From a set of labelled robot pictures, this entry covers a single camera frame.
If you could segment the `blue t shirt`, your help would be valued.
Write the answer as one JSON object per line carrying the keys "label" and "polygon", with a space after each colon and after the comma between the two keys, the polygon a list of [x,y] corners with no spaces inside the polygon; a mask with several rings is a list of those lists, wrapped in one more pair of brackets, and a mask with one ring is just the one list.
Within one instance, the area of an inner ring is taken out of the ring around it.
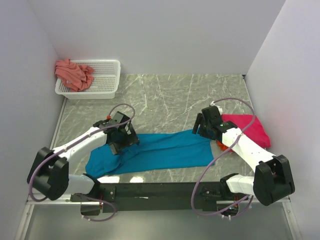
{"label": "blue t shirt", "polygon": [[210,140],[193,134],[192,130],[176,133],[142,133],[140,143],[112,154],[104,145],[90,153],[85,171],[92,177],[120,175],[162,169],[207,166],[214,156]]}

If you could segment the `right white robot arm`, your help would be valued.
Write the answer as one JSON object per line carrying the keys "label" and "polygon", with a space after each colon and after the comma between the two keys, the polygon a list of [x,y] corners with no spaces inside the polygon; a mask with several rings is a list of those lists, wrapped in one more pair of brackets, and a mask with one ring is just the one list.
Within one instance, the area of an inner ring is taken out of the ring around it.
{"label": "right white robot arm", "polygon": [[234,122],[224,121],[217,106],[206,107],[197,114],[192,133],[224,144],[254,172],[253,176],[233,173],[221,178],[213,196],[230,200],[237,194],[251,195],[264,206],[269,206],[295,192],[289,160],[260,147]]}

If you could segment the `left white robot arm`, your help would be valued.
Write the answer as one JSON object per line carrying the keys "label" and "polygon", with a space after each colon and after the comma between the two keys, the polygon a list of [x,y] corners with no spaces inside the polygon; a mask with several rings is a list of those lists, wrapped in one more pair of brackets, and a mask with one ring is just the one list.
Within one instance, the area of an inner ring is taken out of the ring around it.
{"label": "left white robot arm", "polygon": [[63,194],[82,194],[88,201],[100,195],[100,182],[92,173],[74,175],[70,169],[93,150],[106,147],[112,156],[119,156],[129,146],[139,144],[131,118],[121,112],[93,124],[88,131],[62,146],[41,148],[27,177],[31,189],[45,199],[57,200]]}

